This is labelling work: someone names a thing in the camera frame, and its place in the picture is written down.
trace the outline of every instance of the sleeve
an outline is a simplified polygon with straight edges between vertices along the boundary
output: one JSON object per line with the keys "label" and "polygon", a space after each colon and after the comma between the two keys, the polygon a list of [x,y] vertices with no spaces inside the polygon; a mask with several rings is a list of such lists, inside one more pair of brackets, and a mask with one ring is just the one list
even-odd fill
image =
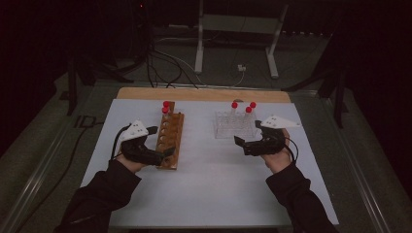
{"label": "sleeve", "polygon": [[110,161],[105,172],[97,172],[87,186],[75,192],[54,232],[107,232],[111,212],[129,203],[140,181],[121,163]]}
{"label": "sleeve", "polygon": [[286,207],[293,232],[338,232],[328,220],[321,200],[312,192],[295,163],[270,176],[266,183],[281,205]]}

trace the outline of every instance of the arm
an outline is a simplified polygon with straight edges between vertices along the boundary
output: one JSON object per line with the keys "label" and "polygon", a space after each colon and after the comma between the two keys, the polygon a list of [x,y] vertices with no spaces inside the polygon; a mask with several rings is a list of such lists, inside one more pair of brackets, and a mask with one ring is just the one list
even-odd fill
{"label": "arm", "polygon": [[328,220],[322,202],[309,189],[310,181],[304,178],[295,163],[291,161],[286,149],[261,157],[273,173],[266,183],[279,203],[287,209],[294,232],[337,232]]}
{"label": "arm", "polygon": [[141,181],[134,173],[144,166],[125,159],[123,155],[110,161],[105,172],[97,172],[87,186],[75,192],[54,232],[107,232],[111,212],[130,201]]}

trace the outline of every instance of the wooden test tube rack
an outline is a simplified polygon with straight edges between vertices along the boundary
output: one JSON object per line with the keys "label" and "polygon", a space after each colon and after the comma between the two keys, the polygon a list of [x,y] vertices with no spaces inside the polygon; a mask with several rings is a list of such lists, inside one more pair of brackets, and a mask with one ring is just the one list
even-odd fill
{"label": "wooden test tube rack", "polygon": [[166,149],[175,148],[173,155],[163,159],[158,169],[177,170],[179,150],[182,138],[183,122],[185,115],[174,113],[175,102],[169,101],[169,113],[161,118],[158,132],[156,151],[163,152]]}

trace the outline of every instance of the dark background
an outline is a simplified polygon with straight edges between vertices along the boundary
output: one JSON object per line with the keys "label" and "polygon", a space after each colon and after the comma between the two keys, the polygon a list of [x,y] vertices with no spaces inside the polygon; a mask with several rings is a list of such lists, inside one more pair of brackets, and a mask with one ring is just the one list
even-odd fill
{"label": "dark background", "polygon": [[[103,6],[103,15],[98,14],[97,1]],[[247,6],[253,17],[277,13],[279,5],[275,1],[222,2],[205,1],[205,10],[221,13],[230,9],[231,14],[243,16]],[[145,9],[139,10],[140,3],[145,4]],[[120,0],[116,5],[110,4],[113,2],[107,0],[2,3],[0,154],[55,94],[53,81],[67,71],[68,50],[83,48],[92,56],[113,63],[115,57],[142,55],[143,45],[139,42],[147,41],[139,39],[140,34],[127,34],[132,21],[134,26],[160,27],[192,27],[197,23],[198,5],[192,0]],[[399,180],[412,196],[408,183],[412,175],[408,147],[412,107],[408,95],[410,9],[406,1],[294,1],[283,29],[288,35],[302,32],[330,37],[333,33],[316,70],[336,63],[347,65],[346,87],[354,91]],[[116,38],[106,33],[103,24],[117,30],[110,33]],[[128,51],[123,45],[131,37],[138,43],[133,51]]]}

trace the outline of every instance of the hand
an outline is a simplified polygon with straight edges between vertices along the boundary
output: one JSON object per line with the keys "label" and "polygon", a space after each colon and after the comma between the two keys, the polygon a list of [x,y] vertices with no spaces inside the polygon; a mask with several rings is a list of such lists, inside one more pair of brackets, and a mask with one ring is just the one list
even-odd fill
{"label": "hand", "polygon": [[124,155],[121,153],[121,150],[119,151],[119,156],[116,157],[116,160],[123,164],[124,167],[126,167],[130,172],[132,173],[137,173],[139,172],[142,168],[148,166],[147,164],[143,163],[138,163],[138,162],[133,162],[128,160]]}
{"label": "hand", "polygon": [[[282,129],[285,137],[287,138],[285,143],[289,146],[289,133],[286,129]],[[291,155],[289,151],[283,148],[281,151],[274,153],[274,154],[264,154],[261,155],[263,158],[266,166],[272,171],[273,174],[278,173],[288,167],[291,161]]]}

